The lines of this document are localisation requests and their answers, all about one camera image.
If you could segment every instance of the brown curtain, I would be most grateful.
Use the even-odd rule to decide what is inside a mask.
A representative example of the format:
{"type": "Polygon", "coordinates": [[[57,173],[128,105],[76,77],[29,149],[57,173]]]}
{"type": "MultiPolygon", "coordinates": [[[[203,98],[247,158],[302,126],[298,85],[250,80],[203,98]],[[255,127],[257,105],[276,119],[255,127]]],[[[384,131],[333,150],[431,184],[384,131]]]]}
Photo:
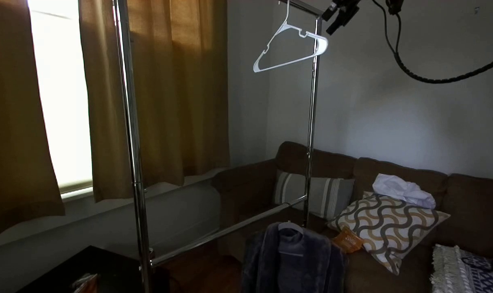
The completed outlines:
{"type": "MultiPolygon", "coordinates": [[[[226,167],[226,2],[128,0],[128,15],[145,186],[226,167]]],[[[83,2],[81,17],[91,119],[101,124],[94,186],[101,199],[123,197],[128,186],[106,193],[130,181],[110,2],[83,2]]]]}
{"type": "Polygon", "coordinates": [[[26,0],[0,0],[0,233],[60,214],[26,0]]]}

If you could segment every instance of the patterned pillow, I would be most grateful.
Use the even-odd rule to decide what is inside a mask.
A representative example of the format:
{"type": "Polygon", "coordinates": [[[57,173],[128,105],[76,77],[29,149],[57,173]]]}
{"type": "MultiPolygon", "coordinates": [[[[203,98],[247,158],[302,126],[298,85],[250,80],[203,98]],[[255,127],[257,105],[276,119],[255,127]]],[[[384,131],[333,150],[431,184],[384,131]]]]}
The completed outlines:
{"type": "MultiPolygon", "coordinates": [[[[278,171],[275,204],[294,202],[304,194],[304,183],[306,178],[301,175],[278,171]]],[[[319,219],[335,220],[348,206],[353,186],[353,180],[311,178],[309,212],[319,219]]]]}
{"type": "Polygon", "coordinates": [[[449,215],[407,202],[364,193],[361,201],[348,206],[333,222],[335,228],[348,227],[364,250],[389,272],[398,276],[405,256],[449,215]]]}

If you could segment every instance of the white cloth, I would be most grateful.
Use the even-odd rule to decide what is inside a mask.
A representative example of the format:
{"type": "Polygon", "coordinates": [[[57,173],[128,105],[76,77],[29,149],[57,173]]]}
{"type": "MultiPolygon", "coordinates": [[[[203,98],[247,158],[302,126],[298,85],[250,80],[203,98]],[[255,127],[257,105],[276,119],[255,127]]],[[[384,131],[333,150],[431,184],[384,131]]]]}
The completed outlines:
{"type": "Polygon", "coordinates": [[[436,201],[431,194],[421,191],[418,184],[403,181],[397,176],[377,175],[372,189],[376,194],[398,199],[411,206],[429,210],[436,209],[436,201]]]}

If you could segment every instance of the floor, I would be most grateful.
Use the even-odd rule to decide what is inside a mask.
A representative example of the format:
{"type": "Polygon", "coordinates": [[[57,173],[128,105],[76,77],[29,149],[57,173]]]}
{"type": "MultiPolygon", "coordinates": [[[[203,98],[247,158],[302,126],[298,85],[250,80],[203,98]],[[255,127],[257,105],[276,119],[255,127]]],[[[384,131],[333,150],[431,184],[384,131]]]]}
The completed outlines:
{"type": "Polygon", "coordinates": [[[177,256],[162,266],[172,293],[237,293],[241,264],[218,254],[215,245],[177,256]]]}

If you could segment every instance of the couch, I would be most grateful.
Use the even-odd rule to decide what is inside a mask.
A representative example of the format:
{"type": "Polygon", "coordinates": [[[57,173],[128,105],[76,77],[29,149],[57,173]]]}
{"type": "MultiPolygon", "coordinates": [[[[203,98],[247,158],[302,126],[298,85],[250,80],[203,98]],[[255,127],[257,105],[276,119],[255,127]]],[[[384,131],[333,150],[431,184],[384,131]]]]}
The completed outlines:
{"type": "MultiPolygon", "coordinates": [[[[221,196],[221,227],[231,227],[275,207],[273,191],[278,171],[304,175],[306,147],[284,142],[273,160],[216,175],[211,184],[221,196]]],[[[434,245],[457,245],[462,250],[493,258],[493,180],[413,170],[372,158],[351,158],[320,150],[314,150],[312,154],[312,176],[353,180],[350,201],[358,201],[364,191],[371,191],[379,173],[395,175],[405,181],[416,183],[423,191],[433,194],[437,204],[436,210],[449,214],[450,219],[436,227],[403,259],[400,276],[385,271],[364,251],[348,254],[346,293],[431,292],[429,276],[433,274],[431,254],[434,245]]],[[[245,240],[254,232],[263,230],[268,224],[281,220],[302,224],[302,212],[288,209],[221,238],[221,254],[242,261],[245,240]]],[[[315,217],[311,217],[307,228],[328,238],[333,238],[337,233],[315,217]]]]}

